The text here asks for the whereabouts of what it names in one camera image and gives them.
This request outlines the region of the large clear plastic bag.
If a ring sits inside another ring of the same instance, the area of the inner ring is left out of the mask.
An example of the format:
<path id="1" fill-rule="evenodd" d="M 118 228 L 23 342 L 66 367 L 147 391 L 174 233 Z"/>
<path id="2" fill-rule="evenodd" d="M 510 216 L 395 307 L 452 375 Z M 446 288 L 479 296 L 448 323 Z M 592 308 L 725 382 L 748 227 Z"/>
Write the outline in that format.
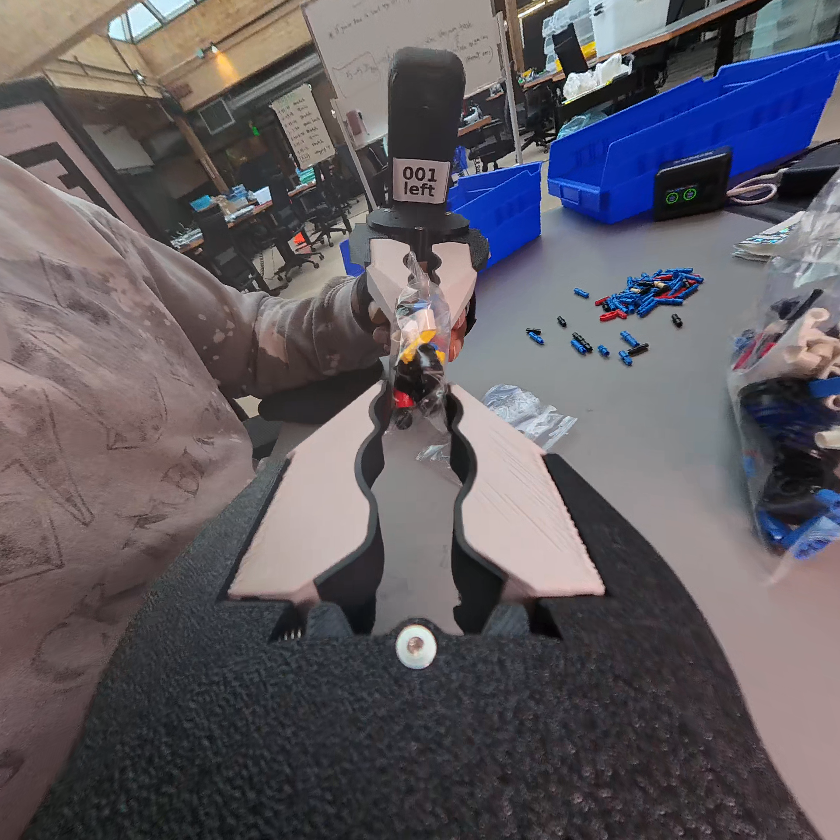
<path id="1" fill-rule="evenodd" d="M 833 185 L 828 188 L 829 192 L 815 198 L 805 210 L 805 215 L 793 235 L 782 246 L 780 252 L 770 259 L 765 271 L 763 294 L 750 311 L 746 329 L 757 327 L 774 301 L 819 287 L 825 289 L 838 302 L 839 338 L 838 175 L 830 182 Z M 781 579 L 784 573 L 800 564 L 772 555 L 779 561 L 772 581 Z"/>

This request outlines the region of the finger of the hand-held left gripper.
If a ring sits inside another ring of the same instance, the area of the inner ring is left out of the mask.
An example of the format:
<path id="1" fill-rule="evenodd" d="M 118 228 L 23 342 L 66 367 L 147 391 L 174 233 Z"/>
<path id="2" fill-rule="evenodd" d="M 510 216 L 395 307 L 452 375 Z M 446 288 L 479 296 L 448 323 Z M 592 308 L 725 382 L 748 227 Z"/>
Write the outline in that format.
<path id="1" fill-rule="evenodd" d="M 473 267 L 469 244 L 434 244 L 434 256 L 439 261 L 434 269 L 434 277 L 452 322 L 461 314 L 465 314 L 465 327 L 471 329 L 476 322 L 477 270 Z"/>
<path id="2" fill-rule="evenodd" d="M 410 282 L 411 271 L 406 264 L 410 248 L 394 239 L 371 239 L 369 245 L 366 286 L 375 306 L 384 315 L 392 316 L 400 295 Z"/>

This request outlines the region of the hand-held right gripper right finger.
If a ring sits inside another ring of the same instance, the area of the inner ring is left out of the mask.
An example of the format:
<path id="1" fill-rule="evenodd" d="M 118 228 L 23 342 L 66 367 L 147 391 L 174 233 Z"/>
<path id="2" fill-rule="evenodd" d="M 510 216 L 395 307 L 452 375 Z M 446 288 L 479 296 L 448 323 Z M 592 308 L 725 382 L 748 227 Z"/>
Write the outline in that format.
<path id="1" fill-rule="evenodd" d="M 509 607 L 528 632 L 544 605 L 603 597 L 606 585 L 561 495 L 558 459 L 459 385 L 448 388 L 455 499 L 451 571 L 455 623 L 478 635 Z"/>

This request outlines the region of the black framed panel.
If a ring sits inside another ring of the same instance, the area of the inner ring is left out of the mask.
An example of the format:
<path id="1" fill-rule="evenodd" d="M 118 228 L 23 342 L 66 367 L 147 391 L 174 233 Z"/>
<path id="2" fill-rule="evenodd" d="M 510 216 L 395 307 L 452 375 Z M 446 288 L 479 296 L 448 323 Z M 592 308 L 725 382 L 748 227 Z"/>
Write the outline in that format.
<path id="1" fill-rule="evenodd" d="M 1 155 L 55 189 L 163 239 L 161 227 L 47 80 L 1 85 Z"/>

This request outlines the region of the black office chair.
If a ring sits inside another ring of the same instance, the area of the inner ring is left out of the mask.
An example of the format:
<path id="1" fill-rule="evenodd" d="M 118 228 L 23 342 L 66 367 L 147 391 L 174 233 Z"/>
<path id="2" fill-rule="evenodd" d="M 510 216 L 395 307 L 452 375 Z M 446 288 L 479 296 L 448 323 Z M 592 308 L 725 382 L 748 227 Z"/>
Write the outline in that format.
<path id="1" fill-rule="evenodd" d="M 319 269 L 318 259 L 301 255 L 291 246 L 291 240 L 305 230 L 305 224 L 292 204 L 284 176 L 279 173 L 273 174 L 269 178 L 268 187 L 271 200 L 269 213 L 273 219 L 275 247 L 283 259 L 283 267 L 279 269 L 278 275 L 286 278 L 292 270 L 305 265 Z"/>
<path id="2" fill-rule="evenodd" d="M 216 278 L 236 291 L 270 292 L 252 258 L 239 246 L 219 206 L 211 205 L 199 212 L 196 222 L 203 238 L 204 259 Z"/>
<path id="3" fill-rule="evenodd" d="M 335 246 L 333 236 L 350 236 L 353 226 L 350 223 L 348 208 L 341 204 L 338 194 L 333 187 L 329 167 L 325 162 L 314 165 L 315 193 L 317 197 L 314 227 L 316 237 L 314 242 L 326 242 L 332 248 Z"/>

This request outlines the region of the black rectangular box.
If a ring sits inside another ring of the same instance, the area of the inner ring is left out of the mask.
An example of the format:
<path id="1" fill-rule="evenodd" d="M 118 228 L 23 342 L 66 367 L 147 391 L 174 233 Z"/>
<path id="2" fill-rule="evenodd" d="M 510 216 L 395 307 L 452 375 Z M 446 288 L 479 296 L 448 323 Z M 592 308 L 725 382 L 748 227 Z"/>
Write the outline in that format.
<path id="1" fill-rule="evenodd" d="M 786 166 L 777 196 L 792 203 L 816 196 L 839 169 L 839 140 L 822 143 Z"/>

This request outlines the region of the folded printed paper sheet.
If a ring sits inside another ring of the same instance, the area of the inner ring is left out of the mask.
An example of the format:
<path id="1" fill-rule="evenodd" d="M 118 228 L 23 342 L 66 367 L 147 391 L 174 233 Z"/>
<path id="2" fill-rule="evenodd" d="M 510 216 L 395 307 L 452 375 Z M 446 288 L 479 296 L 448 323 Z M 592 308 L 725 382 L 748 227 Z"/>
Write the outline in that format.
<path id="1" fill-rule="evenodd" d="M 799 211 L 783 222 L 754 234 L 733 247 L 732 256 L 765 263 L 775 257 L 797 229 L 805 211 Z"/>

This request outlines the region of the white plastic bag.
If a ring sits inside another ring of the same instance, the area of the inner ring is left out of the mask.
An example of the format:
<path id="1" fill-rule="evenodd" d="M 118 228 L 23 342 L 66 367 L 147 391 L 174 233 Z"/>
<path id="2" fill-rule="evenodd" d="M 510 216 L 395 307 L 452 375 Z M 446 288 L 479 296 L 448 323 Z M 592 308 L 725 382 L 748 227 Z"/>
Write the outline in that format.
<path id="1" fill-rule="evenodd" d="M 603 89 L 616 79 L 629 75 L 634 69 L 634 55 L 623 56 L 615 53 L 593 68 L 581 72 L 572 72 L 565 76 L 563 83 L 563 102 L 572 102 L 589 93 Z"/>

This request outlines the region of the person's left forearm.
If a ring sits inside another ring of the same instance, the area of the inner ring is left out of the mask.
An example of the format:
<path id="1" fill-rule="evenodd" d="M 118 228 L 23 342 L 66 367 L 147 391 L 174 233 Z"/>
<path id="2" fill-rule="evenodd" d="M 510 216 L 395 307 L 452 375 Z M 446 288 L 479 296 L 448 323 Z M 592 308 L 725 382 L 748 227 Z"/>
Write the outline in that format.
<path id="1" fill-rule="evenodd" d="M 243 310 L 213 377 L 231 396 L 272 396 L 371 367 L 385 349 L 366 314 L 364 278 L 338 276 L 316 296 L 256 296 Z"/>

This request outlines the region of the whiteboard on stand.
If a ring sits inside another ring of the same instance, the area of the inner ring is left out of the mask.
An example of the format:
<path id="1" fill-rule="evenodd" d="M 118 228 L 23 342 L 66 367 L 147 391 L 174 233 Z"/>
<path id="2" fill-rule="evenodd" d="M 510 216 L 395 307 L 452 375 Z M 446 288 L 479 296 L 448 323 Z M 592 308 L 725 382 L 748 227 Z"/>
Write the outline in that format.
<path id="1" fill-rule="evenodd" d="M 456 54 L 465 69 L 463 104 L 504 83 L 510 114 L 516 115 L 503 16 L 493 7 L 489 1 L 322 1 L 301 6 L 337 96 L 332 104 L 371 207 L 383 206 L 386 198 L 387 75 L 400 48 Z"/>

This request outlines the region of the small clear plastic bag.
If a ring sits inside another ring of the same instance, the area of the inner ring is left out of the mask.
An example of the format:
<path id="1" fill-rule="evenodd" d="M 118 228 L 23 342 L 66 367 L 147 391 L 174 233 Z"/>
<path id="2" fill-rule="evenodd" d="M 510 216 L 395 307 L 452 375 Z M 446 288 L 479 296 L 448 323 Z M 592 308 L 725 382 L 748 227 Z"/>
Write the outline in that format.
<path id="1" fill-rule="evenodd" d="M 408 276 L 392 320 L 388 382 L 391 425 L 401 431 L 420 418 L 432 420 L 445 409 L 446 366 L 453 320 L 438 283 L 410 250 Z"/>
<path id="2" fill-rule="evenodd" d="M 545 452 L 550 451 L 578 422 L 577 417 L 540 401 L 532 392 L 517 385 L 493 385 L 483 395 L 480 403 Z M 451 444 L 445 421 L 443 397 L 433 395 L 421 401 L 419 407 L 407 408 L 406 412 L 409 427 L 415 417 L 421 417 L 428 421 L 433 429 L 430 443 L 417 451 L 415 460 L 447 466 Z"/>

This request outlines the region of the black desk mat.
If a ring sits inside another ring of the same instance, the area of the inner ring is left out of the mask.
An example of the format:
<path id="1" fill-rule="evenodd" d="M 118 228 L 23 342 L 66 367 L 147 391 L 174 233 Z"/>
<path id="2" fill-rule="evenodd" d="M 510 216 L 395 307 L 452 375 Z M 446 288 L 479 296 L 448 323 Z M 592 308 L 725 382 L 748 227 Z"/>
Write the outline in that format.
<path id="1" fill-rule="evenodd" d="M 743 205 L 728 201 L 722 212 L 755 219 L 764 223 L 765 226 L 780 224 L 789 217 L 806 210 L 816 197 L 828 193 L 828 188 L 832 185 L 832 182 L 828 182 L 819 193 L 809 195 L 784 194 L 780 196 L 776 194 L 768 202 L 760 204 Z"/>

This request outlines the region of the long blue storage bin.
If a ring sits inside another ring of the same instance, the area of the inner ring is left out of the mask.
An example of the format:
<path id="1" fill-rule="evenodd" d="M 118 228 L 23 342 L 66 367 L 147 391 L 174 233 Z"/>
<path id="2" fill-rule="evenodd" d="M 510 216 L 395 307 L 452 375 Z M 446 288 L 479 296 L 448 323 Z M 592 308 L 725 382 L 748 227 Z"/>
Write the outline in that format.
<path id="1" fill-rule="evenodd" d="M 667 162 L 729 147 L 731 174 L 809 146 L 839 70 L 839 44 L 724 66 L 588 125 L 550 147 L 548 191 L 616 224 L 653 207 Z"/>

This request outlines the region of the person's bleached grey sweatshirt torso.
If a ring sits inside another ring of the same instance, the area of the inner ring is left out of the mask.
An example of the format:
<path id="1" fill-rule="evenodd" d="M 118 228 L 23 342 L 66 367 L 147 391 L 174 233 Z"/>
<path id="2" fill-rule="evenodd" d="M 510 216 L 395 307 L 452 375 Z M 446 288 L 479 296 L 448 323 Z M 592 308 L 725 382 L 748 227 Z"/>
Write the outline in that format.
<path id="1" fill-rule="evenodd" d="M 73 750 L 162 571 L 253 476 L 219 390 L 260 293 L 2 159 L 2 838 Z"/>

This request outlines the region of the black device with green lights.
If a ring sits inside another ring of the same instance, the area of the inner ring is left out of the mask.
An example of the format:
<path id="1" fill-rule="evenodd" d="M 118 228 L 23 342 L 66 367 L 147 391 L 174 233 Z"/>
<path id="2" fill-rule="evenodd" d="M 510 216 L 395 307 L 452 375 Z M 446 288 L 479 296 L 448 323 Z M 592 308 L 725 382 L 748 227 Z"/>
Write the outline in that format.
<path id="1" fill-rule="evenodd" d="M 654 177 L 654 221 L 721 210 L 728 201 L 731 168 L 728 145 L 661 164 Z"/>

